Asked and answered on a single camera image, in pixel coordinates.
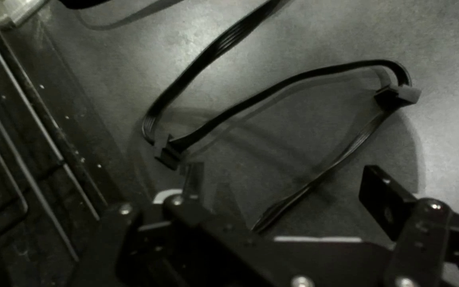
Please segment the gray surface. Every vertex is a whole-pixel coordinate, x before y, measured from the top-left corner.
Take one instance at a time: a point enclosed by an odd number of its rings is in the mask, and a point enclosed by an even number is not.
[[[152,13],[160,7],[149,0],[113,0],[80,12],[52,1],[13,33],[37,49],[54,43],[135,178],[153,194],[177,183],[149,158],[138,130],[143,114],[204,47],[261,2],[185,0]],[[357,200],[365,164],[459,212],[459,1],[292,0],[205,70],[163,125],[178,136],[286,77],[371,58],[405,65],[422,99],[391,117],[273,233],[387,244]],[[308,81],[222,126],[190,156],[206,162],[205,204],[252,224],[372,118],[377,107],[369,91],[379,86],[371,70]]]

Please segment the cable connector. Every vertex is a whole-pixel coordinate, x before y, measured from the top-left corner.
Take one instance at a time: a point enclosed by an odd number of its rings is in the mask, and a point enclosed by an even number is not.
[[[384,110],[395,110],[417,103],[421,90],[407,85],[387,85],[375,93],[377,104]]]
[[[155,148],[155,158],[162,162],[166,167],[177,170],[180,163],[180,153],[177,152],[169,142],[172,136],[170,134],[161,134],[155,140],[153,147]]]

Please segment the black ribbon cable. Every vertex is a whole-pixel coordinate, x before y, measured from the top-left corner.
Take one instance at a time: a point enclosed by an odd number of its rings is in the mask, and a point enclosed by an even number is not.
[[[314,69],[288,78],[262,92],[255,94],[254,96],[251,96],[250,98],[247,98],[246,100],[243,100],[240,103],[237,103],[229,109],[226,109],[218,116],[215,116],[186,136],[171,139],[170,135],[166,135],[166,137],[161,137],[161,141],[158,142],[155,138],[155,129],[162,112],[177,96],[182,93],[182,91],[201,71],[203,71],[218,57],[246,38],[247,35],[249,35],[272,13],[279,2],[281,2],[281,0],[267,1],[255,11],[239,20],[236,24],[220,35],[214,42],[212,42],[212,44],[210,44],[196,58],[196,60],[191,63],[191,65],[157,98],[157,100],[155,100],[150,109],[148,109],[142,124],[142,133],[144,138],[150,144],[155,145],[155,148],[159,149],[159,153],[156,154],[158,160],[166,164],[171,169],[176,169],[177,162],[180,161],[180,154],[210,133],[222,122],[257,103],[260,103],[289,85],[309,78],[344,73],[346,71],[361,69],[364,67],[380,66],[390,69],[397,78],[397,86],[387,86],[377,91],[375,100],[382,107],[381,113],[375,116],[375,118],[373,118],[373,120],[371,120],[361,130],[361,132],[359,132],[350,145],[346,147],[346,149],[344,149],[344,151],[339,154],[339,156],[337,156],[337,158],[322,173],[317,175],[313,181],[306,184],[296,193],[283,198],[269,207],[253,226],[253,231],[258,233],[268,229],[295,203],[304,198],[309,191],[324,181],[327,175],[334,171],[336,167],[348,158],[350,154],[355,152],[391,114],[400,109],[402,106],[415,104],[420,95],[418,90],[409,87],[411,85],[410,75],[408,74],[408,71],[397,62],[377,59],[335,65]]]

